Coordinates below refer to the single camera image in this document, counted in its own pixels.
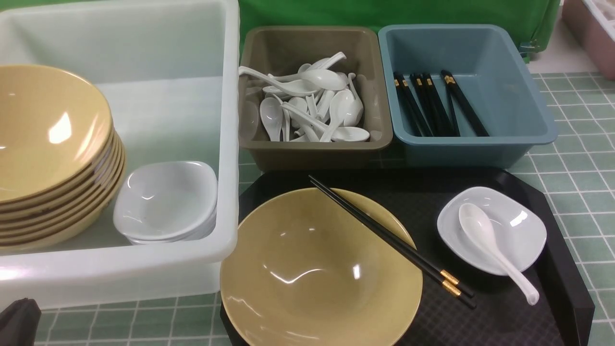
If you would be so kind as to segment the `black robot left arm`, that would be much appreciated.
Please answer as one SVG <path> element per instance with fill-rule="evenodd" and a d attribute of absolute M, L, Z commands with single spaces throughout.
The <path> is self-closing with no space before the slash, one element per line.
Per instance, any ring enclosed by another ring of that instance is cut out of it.
<path fill-rule="evenodd" d="M 0 314 L 0 344 L 2 346 L 33 346 L 41 316 L 32 298 L 11 303 Z"/>

